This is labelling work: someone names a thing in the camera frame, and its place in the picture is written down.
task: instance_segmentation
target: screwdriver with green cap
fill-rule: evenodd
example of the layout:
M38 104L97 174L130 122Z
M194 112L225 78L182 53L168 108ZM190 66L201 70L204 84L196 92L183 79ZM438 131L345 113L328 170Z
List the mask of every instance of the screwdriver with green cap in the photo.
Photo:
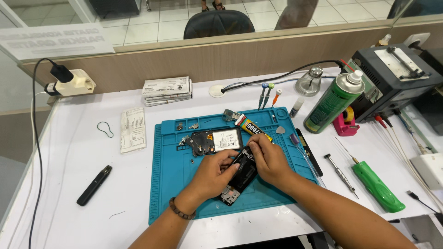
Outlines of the screwdriver with green cap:
M357 161L355 157L349 153L345 146L338 140L336 136L335 139L343 146L346 152L351 156L352 160L356 163L352 166L352 170L363 182L366 189L371 193L375 199L380 203L380 205L388 212L395 213L402 211L406 206L401 203L397 197L388 189L388 187L378 178L378 176L372 171L369 165L365 161Z
M269 99L269 93L271 92L271 89L272 88L274 88L274 83L269 83L268 84L268 93L266 94L266 97L264 98L264 103L263 103L263 108L262 108L262 110L264 109L264 106L266 105L266 103L268 102L268 99Z

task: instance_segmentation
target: person's hand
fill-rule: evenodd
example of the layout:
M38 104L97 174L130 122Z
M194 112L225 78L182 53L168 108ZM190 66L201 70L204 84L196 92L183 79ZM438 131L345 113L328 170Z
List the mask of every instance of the person's hand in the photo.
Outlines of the person's hand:
M203 158L192 181L177 196L174 203L185 214L192 214L204 201L218 196L237 172L240 164L228 167L238 155L234 150L223 150Z
M254 154L257 171L266 182L276 186L282 191L284 185L289 182L288 177L294 175L289 167L283 150L277 144L273 144L263 134L252 136L246 144Z

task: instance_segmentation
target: white desk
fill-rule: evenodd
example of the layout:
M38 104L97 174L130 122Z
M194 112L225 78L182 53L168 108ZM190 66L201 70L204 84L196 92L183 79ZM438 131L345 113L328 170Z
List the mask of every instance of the white desk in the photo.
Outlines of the white desk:
M338 68L325 70L324 75L337 75ZM123 110L142 107L141 90L97 94L62 99L55 107L51 120L41 141L43 157L43 192L33 232L34 249L125 249L147 227L151 182L154 125L164 120L223 113L228 108L235 111L257 108L260 87L245 87L222 98L212 98L208 88L213 84L228 85L239 81L252 81L272 75L247 77L216 82L194 84L194 98L188 101L145 108L147 148L126 155L120 154L120 115ZM338 147L329 126L321 134L307 132L302 121L313 108L331 79L323 79L321 92L306 101L293 119L294 126L303 132L324 176L327 188L376 212L386 220L429 214L431 211L407 196L411 190L420 199L436 208L423 189L409 174L400 156L395 152L383 128L376 123L361 124L355 136L339 138L358 160L365 160L406 205L403 211L386 213L376 200L365 190L353 174L352 160ZM277 85L283 89L276 106L290 109L299 96L293 89L294 82ZM275 91L271 92L272 101ZM100 121L109 123L115 136L108 138L98 131ZM409 157L419 154L410 143L409 135L396 118L391 122L404 142ZM330 163L323 159L332 155L349 182L355 187L360 199L350 193L333 171ZM23 218L11 243L12 249L27 248L31 217L39 183L38 155L35 155L33 188ZM112 173L90 202L81 207L75 202L97 173L106 165L113 167ZM0 248L5 249L25 207L31 184L31 175L24 178L21 190L15 198L8 220L0 237ZM193 220L190 222L179 248L211 249L227 247L314 233L322 228L298 205L291 204L258 209L230 215Z

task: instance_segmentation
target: adhesive glue tube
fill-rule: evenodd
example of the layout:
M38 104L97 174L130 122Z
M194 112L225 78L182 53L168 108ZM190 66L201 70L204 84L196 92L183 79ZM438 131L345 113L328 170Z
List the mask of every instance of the adhesive glue tube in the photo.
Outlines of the adhesive glue tube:
M240 118L238 118L237 121L235 121L234 124L236 126L242 128L243 130L245 130L250 135L255 135L255 134L263 133L263 134L265 134L267 136L269 141L272 142L272 138L268 134L264 133L260 128L258 128L258 126L256 126L244 114L240 115Z
M297 101L295 102L294 106L292 107L291 111L289 112L289 116L291 118L294 118L297 114L297 112L299 112L300 108L302 107L304 103L304 98L299 97L297 99Z

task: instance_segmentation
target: person's arm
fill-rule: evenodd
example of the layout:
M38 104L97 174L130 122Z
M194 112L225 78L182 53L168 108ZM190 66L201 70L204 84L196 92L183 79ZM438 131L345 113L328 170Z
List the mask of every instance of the person's arm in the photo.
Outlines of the person's arm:
M204 201L218 196L240 166L236 163L228 167L233 161L231 157L237 154L234 150L224 150L205 156L191 183L175 198L178 210L191 215ZM177 248L188 223L189 220L179 217L168 207L129 249Z
M292 171L280 146L264 134L252 136L248 145L260 177L300 203L343 248L415 248L376 213Z

